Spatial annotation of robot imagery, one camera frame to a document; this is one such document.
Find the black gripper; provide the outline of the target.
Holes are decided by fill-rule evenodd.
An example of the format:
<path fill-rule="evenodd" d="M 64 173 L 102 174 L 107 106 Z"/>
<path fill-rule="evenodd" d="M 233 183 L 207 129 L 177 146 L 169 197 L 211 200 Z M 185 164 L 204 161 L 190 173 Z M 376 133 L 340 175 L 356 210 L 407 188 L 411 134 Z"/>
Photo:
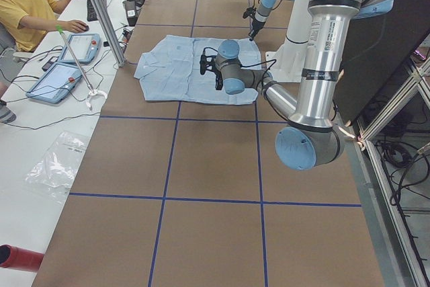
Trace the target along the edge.
<path fill-rule="evenodd" d="M 267 16 L 261 15 L 256 11 L 254 14 L 251 15 L 251 18 L 252 18 L 252 23 L 251 23 L 250 34 L 248 37 L 250 42 L 254 41 L 254 37 L 256 37 L 259 31 L 264 27 L 267 21 Z"/>
<path fill-rule="evenodd" d="M 215 71 L 214 74 L 216 76 L 216 90 L 220 91 L 223 88 L 222 73 L 220 71 Z"/>

